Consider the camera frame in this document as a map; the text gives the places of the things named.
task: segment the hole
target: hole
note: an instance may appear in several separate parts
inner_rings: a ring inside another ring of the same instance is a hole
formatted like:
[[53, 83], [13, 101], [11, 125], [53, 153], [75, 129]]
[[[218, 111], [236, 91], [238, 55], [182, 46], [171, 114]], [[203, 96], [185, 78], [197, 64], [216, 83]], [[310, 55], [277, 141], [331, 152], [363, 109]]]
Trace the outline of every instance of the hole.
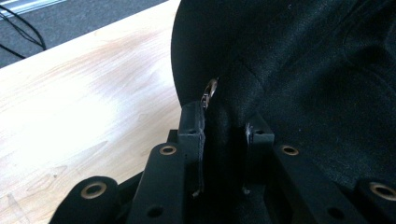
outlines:
[[255, 133], [256, 134], [264, 134], [264, 132], [262, 130], [257, 130]]
[[340, 209], [335, 208], [335, 207], [331, 207], [331, 208], [327, 209], [327, 212], [329, 213], [330, 216], [332, 216], [335, 219], [341, 220], [341, 219], [344, 219], [344, 217], [345, 217], [344, 213]]
[[163, 154], [164, 156], [169, 156], [172, 155], [176, 152], [176, 148], [172, 147], [172, 146], [166, 146], [166, 147], [162, 147], [160, 149], [160, 153]]
[[282, 147], [282, 151], [289, 156], [297, 156], [299, 154], [298, 149], [293, 147]]
[[163, 214], [163, 208], [159, 205], [153, 205], [148, 210], [148, 217], [160, 217]]
[[384, 184], [372, 182], [370, 183], [370, 190], [372, 193], [385, 200], [396, 202], [396, 190], [392, 189], [391, 187], [388, 187]]
[[107, 189], [107, 185], [105, 183], [100, 181], [93, 182], [87, 185], [81, 191], [81, 197], [84, 199], [94, 199], [105, 193], [106, 189]]

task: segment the wooden table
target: wooden table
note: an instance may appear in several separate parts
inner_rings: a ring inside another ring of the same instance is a hole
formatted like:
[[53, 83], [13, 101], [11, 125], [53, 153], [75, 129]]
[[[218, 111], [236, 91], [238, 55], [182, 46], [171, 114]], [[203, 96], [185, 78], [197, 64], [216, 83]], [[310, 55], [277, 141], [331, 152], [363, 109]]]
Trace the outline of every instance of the wooden table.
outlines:
[[119, 183], [176, 129], [168, 1], [0, 70], [0, 223], [47, 223], [79, 181]]

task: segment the floor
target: floor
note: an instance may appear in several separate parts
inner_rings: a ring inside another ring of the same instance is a hole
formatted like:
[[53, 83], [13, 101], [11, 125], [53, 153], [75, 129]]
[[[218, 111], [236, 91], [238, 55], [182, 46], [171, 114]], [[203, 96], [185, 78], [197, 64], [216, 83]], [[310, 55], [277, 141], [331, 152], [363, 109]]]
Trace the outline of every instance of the floor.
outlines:
[[[50, 49], [162, 2], [165, 0], [67, 0], [21, 16], [37, 29]], [[42, 51], [39, 46], [23, 39], [5, 21], [0, 21], [0, 44], [26, 57]], [[19, 60], [0, 49], [0, 68]]]

